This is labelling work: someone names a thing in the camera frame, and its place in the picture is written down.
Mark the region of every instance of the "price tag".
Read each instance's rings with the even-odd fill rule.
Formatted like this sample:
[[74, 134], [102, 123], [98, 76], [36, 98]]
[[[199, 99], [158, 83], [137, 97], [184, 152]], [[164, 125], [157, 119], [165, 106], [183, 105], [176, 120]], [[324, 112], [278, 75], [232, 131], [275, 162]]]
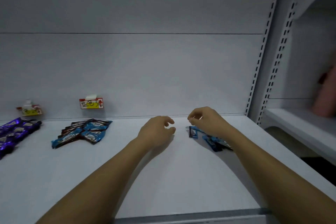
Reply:
[[43, 114], [40, 108], [40, 105], [32, 105], [32, 108], [33, 109], [22, 108], [22, 115], [23, 116], [33, 116], [33, 115]]
[[100, 109], [100, 108], [104, 108], [104, 103], [103, 103], [102, 98], [96, 98], [94, 100], [80, 99], [79, 103], [81, 105], [81, 109]]

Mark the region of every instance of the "pink object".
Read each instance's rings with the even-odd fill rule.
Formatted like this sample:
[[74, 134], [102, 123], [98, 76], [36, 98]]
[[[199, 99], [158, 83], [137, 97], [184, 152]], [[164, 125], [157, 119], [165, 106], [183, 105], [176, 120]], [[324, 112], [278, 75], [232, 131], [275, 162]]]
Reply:
[[336, 65], [328, 73], [312, 111], [318, 116], [327, 118], [336, 114]]

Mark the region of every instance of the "hand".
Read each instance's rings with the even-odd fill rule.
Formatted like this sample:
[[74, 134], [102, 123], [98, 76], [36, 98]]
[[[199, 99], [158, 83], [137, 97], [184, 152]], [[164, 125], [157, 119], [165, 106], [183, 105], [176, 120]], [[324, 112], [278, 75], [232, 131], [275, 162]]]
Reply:
[[201, 107], [188, 116], [189, 122], [210, 136], [226, 139], [236, 129], [223, 119], [214, 109]]
[[174, 124], [175, 122], [168, 116], [151, 118], [140, 129], [137, 138], [147, 142], [151, 149], [160, 146], [169, 141], [170, 137], [175, 133], [175, 127], [165, 128], [165, 126], [169, 126], [169, 123]]

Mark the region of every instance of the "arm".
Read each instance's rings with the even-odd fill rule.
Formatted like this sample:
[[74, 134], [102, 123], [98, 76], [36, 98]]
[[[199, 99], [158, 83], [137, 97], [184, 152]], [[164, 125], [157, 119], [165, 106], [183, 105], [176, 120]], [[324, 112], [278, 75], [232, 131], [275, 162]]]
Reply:
[[215, 110], [197, 108], [188, 120], [229, 143], [281, 223], [335, 223], [335, 201], [250, 141]]
[[56, 203], [37, 224], [107, 223], [132, 172], [154, 147], [166, 143], [175, 128], [166, 116], [150, 119], [122, 151], [99, 167]]

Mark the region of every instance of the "perforated slot strip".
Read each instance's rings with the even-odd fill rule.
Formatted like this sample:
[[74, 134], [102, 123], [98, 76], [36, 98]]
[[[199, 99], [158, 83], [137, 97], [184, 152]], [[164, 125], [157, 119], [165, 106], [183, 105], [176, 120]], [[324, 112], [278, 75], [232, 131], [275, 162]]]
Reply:
[[248, 101], [247, 101], [245, 115], [247, 115], [248, 112], [249, 112], [249, 110], [250, 110], [250, 103], [251, 103], [251, 99], [252, 99], [252, 96], [253, 96], [253, 92], [254, 92], [254, 88], [255, 88], [255, 83], [256, 83], [257, 78], [258, 78], [258, 73], [259, 73], [259, 68], [260, 68], [261, 60], [262, 60], [263, 55], [264, 55], [265, 44], [267, 42], [268, 33], [270, 31], [271, 22], [272, 22], [272, 18], [273, 18], [273, 14], [274, 14], [274, 9], [275, 9], [276, 3], [277, 3], [277, 0], [272, 0], [271, 9], [270, 9], [270, 11], [268, 13], [268, 19], [267, 19], [267, 23], [266, 23], [266, 28], [265, 28], [263, 39], [262, 39], [262, 44], [261, 44], [260, 53], [259, 53], [259, 57], [258, 57], [258, 61], [257, 61], [257, 66], [256, 66], [256, 68], [254, 70], [254, 76], [253, 76], [251, 90], [250, 90], [250, 93], [249, 93], [249, 98], [248, 98]]
[[279, 44], [277, 47], [277, 52], [275, 55], [275, 58], [273, 60], [272, 63], [272, 69], [271, 69], [271, 75], [270, 78], [268, 79], [267, 82], [267, 88], [265, 89], [265, 92], [263, 94], [263, 100], [262, 100], [262, 104], [261, 107], [259, 109], [259, 113], [258, 113], [258, 117], [257, 117], [257, 125], [261, 125], [261, 120], [263, 119], [263, 114], [264, 114], [264, 110], [266, 108], [268, 99], [270, 98], [270, 93], [272, 91], [272, 87], [274, 84], [274, 79], [276, 77], [276, 74], [278, 72], [278, 68], [280, 65], [280, 60], [283, 56], [283, 50], [286, 46], [287, 43], [287, 35], [290, 32], [290, 28], [292, 26], [292, 22], [293, 22], [293, 15], [295, 14], [295, 8], [297, 6], [297, 0], [292, 0], [291, 5], [288, 9], [288, 13], [287, 13], [287, 20], [285, 21], [284, 25], [283, 25], [283, 30], [282, 30], [282, 36], [279, 40]]

